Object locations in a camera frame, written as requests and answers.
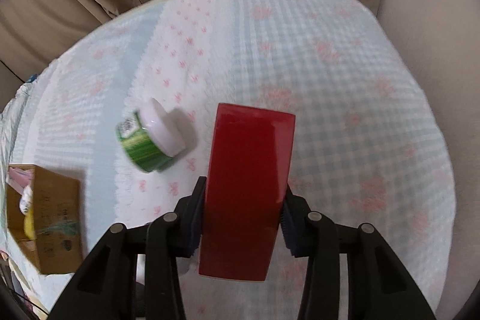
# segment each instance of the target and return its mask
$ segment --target brown box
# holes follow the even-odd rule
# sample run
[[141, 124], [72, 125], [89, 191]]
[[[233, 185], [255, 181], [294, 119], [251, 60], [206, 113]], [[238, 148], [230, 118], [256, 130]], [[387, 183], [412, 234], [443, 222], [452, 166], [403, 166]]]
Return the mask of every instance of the brown box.
[[75, 272], [82, 262], [78, 213], [80, 182], [32, 164], [10, 167], [33, 169], [33, 220], [35, 240], [23, 231], [25, 216], [20, 194], [7, 184], [7, 226], [23, 254], [42, 274]]

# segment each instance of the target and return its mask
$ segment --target red rectangular object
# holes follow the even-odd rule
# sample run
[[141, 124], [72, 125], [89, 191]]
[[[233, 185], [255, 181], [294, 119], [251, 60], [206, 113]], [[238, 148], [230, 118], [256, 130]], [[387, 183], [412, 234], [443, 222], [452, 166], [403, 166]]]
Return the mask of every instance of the red rectangular object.
[[201, 275], [265, 280], [294, 129], [292, 114], [218, 105], [203, 211]]

